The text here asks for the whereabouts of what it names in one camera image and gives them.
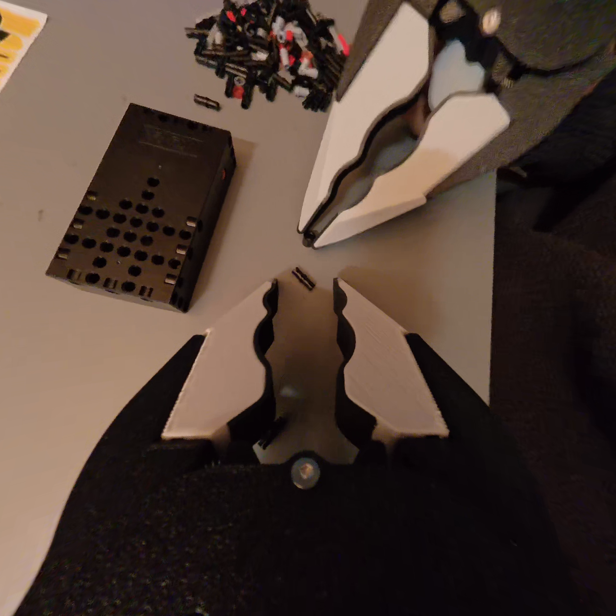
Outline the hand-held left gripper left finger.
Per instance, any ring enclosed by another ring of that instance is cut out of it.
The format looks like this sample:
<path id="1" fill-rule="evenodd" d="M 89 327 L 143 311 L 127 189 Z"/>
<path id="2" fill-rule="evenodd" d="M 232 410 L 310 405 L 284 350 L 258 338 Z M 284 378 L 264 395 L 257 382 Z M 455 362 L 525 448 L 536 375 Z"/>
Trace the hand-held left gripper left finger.
<path id="1" fill-rule="evenodd" d="M 256 444 L 276 419 L 272 368 L 278 281 L 268 280 L 209 327 L 161 439 Z"/>

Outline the black perforated plastic block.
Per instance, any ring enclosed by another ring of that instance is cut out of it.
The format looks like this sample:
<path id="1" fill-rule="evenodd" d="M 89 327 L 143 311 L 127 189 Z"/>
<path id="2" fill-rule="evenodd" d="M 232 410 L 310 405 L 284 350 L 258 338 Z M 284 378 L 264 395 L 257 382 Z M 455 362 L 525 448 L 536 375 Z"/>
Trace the black perforated plastic block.
<path id="1" fill-rule="evenodd" d="M 130 104 L 47 277 L 187 312 L 235 169 L 228 131 Z"/>

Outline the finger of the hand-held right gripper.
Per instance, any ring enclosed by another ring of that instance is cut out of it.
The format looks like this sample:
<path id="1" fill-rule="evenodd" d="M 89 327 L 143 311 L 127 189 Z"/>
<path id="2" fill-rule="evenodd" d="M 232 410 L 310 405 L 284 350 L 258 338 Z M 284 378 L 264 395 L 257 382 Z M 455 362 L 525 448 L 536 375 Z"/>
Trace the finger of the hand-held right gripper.
<path id="1" fill-rule="evenodd" d="M 509 113 L 495 94 L 448 97 L 429 117 L 409 158 L 377 177 L 366 197 L 337 214 L 312 246 L 320 249 L 342 242 L 422 206 L 433 189 L 509 124 Z"/>
<path id="2" fill-rule="evenodd" d="M 411 101 L 429 71 L 429 23 L 410 3 L 395 11 L 341 100 L 332 103 L 307 186 L 298 232 L 333 196 L 335 182 L 359 162 L 379 121 Z"/>

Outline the pile of small plastic pins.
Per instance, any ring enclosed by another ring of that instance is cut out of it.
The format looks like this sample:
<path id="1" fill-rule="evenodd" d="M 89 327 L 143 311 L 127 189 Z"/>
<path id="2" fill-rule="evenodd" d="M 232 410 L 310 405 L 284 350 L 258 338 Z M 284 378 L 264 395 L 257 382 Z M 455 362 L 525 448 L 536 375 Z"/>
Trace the pile of small plastic pins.
<path id="1" fill-rule="evenodd" d="M 283 90 L 305 110 L 326 112 L 350 55 L 335 20 L 309 1 L 223 1 L 184 31 L 196 63 L 224 80 L 225 97 L 245 110 L 256 91 L 273 102 Z"/>

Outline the yellow grey sticker sheet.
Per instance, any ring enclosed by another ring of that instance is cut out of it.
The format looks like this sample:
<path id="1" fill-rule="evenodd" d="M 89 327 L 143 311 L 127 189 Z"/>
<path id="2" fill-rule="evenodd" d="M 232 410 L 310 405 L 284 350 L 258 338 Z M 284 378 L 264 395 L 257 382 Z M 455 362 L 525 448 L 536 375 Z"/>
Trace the yellow grey sticker sheet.
<path id="1" fill-rule="evenodd" d="M 1 1 L 1 90 L 47 23 L 45 13 Z"/>

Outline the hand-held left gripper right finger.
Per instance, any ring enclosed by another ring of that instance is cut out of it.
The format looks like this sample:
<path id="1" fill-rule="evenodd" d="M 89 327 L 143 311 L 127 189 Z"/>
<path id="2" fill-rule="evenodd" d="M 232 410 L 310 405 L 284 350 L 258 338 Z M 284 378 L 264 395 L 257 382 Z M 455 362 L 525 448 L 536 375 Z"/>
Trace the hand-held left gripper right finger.
<path id="1" fill-rule="evenodd" d="M 449 428 L 407 340 L 408 332 L 342 278 L 333 281 L 335 421 L 356 448 L 406 438 L 446 439 Z"/>

